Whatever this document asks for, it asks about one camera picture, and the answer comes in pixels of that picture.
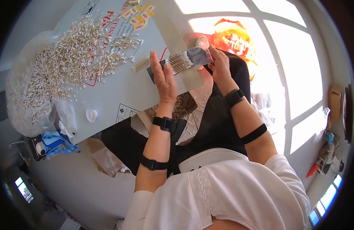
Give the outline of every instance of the white table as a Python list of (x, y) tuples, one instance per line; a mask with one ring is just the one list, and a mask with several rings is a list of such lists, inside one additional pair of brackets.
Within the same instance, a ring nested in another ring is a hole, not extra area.
[[(92, 5), (93, 9), (90, 11), (90, 15), (93, 16), (96, 14), (95, 18), (108, 16), (107, 11), (114, 12), (115, 15), (117, 15), (121, 13), (122, 8), (133, 7), (124, 4), (123, 1), (79, 0), (58, 23), (55, 30), (58, 30), (60, 33), (66, 32), (71, 26), (71, 23), (76, 21), (77, 18), (84, 16)], [(173, 25), (170, 25), (170, 19), (162, 15), (165, 14), (163, 8), (158, 5), (155, 5), (155, 7), (154, 12), (156, 15), (149, 19), (145, 29), (134, 32), (133, 26), (128, 23), (131, 17), (126, 20), (121, 18), (112, 34), (112, 40), (122, 33), (139, 34), (137, 38), (144, 40), (135, 57), (135, 63), (148, 57), (151, 50), (156, 51), (159, 57), (164, 54), (161, 60), (169, 57), (169, 50), (171, 54), (186, 50), (186, 46), (177, 30)], [(168, 23), (158, 25), (157, 27), (153, 19), (160, 21), (161, 18), (162, 21)], [(169, 50), (167, 49), (166, 43), (170, 44)], [(106, 50), (111, 48), (111, 44), (105, 44), (105, 46), (107, 47)], [(133, 52), (135, 51), (130, 50), (128, 55), (132, 56)], [(65, 125), (67, 125), (69, 118), (63, 111), (68, 109), (73, 110), (77, 126), (76, 135), (71, 139), (73, 144), (77, 144), (117, 122), (127, 119), (159, 103), (157, 88), (152, 83), (146, 68), (136, 74), (132, 72), (131, 67), (135, 63), (128, 61), (126, 64), (120, 65), (114, 75), (103, 77), (105, 83), (96, 81), (95, 79), (89, 79), (85, 82), (85, 89), (80, 90), (79, 87), (72, 87), (73, 90), (78, 92), (76, 94), (77, 102), (73, 98), (72, 102), (67, 102), (65, 106), (56, 103), (59, 117)], [(176, 75), (175, 80), (178, 85), (178, 94), (182, 94), (202, 85), (202, 81), (195, 69)], [(86, 110), (89, 108), (98, 112), (98, 117), (93, 123), (89, 122), (86, 118)]]

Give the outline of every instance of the woman's left hand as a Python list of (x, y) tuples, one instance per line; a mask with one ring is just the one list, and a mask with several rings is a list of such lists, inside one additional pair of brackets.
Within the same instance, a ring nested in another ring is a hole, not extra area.
[(175, 105), (177, 98), (177, 83), (169, 64), (164, 65), (164, 72), (159, 64), (156, 52), (150, 52), (150, 66), (154, 74), (154, 82), (159, 91), (161, 103)]

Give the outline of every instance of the black pants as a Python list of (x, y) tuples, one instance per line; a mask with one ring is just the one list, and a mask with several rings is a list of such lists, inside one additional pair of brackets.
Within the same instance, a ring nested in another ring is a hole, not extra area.
[[(247, 65), (238, 56), (225, 52), (229, 57), (230, 72), (233, 80), (243, 91), (250, 102), (250, 80)], [(211, 69), (204, 66), (210, 74)], [(222, 110), (226, 109), (221, 101), (222, 96), (214, 83), (202, 116), (199, 131), (193, 140), (185, 146), (176, 146), (179, 164), (189, 157), (211, 148), (226, 148), (246, 155), (232, 117), (225, 116)], [(131, 118), (119, 122), (101, 132), (101, 140), (136, 175), (139, 168), (138, 156), (143, 153), (147, 138), (131, 128)]]

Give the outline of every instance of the black strap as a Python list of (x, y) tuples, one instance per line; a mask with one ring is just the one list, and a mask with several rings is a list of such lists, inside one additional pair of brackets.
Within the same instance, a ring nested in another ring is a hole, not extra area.
[(174, 133), (175, 132), (175, 126), (174, 126), (174, 121), (169, 118), (169, 117), (154, 117), (153, 119), (153, 124), (160, 126), (161, 130)]
[(176, 119), (174, 120), (175, 122), (175, 133), (171, 134), (171, 151), (169, 155), (169, 161), (171, 163), (170, 168), (167, 170), (167, 176), (173, 172), (173, 175), (180, 174), (181, 171), (179, 170), (178, 166), (178, 156), (177, 156), (177, 146), (176, 142), (179, 140), (179, 138), (182, 135), (182, 132), (184, 131), (187, 121), (183, 119)]
[(148, 169), (154, 170), (164, 170), (169, 166), (168, 162), (157, 162), (156, 160), (147, 159), (143, 154), (140, 154), (139, 161), (142, 165), (147, 167)]
[(224, 100), (228, 104), (229, 108), (232, 108), (235, 104), (242, 102), (244, 93), (242, 90), (232, 90), (225, 97)]
[(255, 140), (259, 136), (263, 135), (267, 131), (267, 126), (265, 124), (262, 124), (259, 126), (256, 130), (252, 131), (248, 135), (241, 137), (241, 140), (243, 144), (250, 143), (251, 141)]

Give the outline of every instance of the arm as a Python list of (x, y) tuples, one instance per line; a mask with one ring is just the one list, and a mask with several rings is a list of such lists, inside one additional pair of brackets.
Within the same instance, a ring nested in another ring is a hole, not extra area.
[[(229, 58), (220, 50), (215, 49), (212, 45), (209, 47), (215, 61), (214, 65), (209, 64), (208, 67), (213, 71), (213, 80), (217, 84), (223, 96), (235, 89), (239, 89), (238, 85), (231, 77), (229, 71)], [(239, 137), (244, 137), (257, 129), (263, 124), (263, 121), (257, 112), (251, 107), (247, 99), (235, 104), (231, 108), (233, 122)], [(278, 154), (269, 131), (245, 145), (247, 157), (250, 161), (265, 164), (269, 158)]]
[[(150, 52), (150, 66), (152, 67), (155, 84), (160, 96), (160, 104), (157, 108), (156, 116), (172, 118), (177, 98), (177, 84), (172, 69), (169, 64), (165, 64), (163, 72), (157, 54), (153, 51)], [(170, 132), (161, 130), (159, 126), (153, 124), (143, 155), (157, 162), (168, 162), (170, 144)], [(136, 175), (135, 192), (141, 190), (155, 192), (166, 180), (166, 169), (152, 171), (140, 164)]]

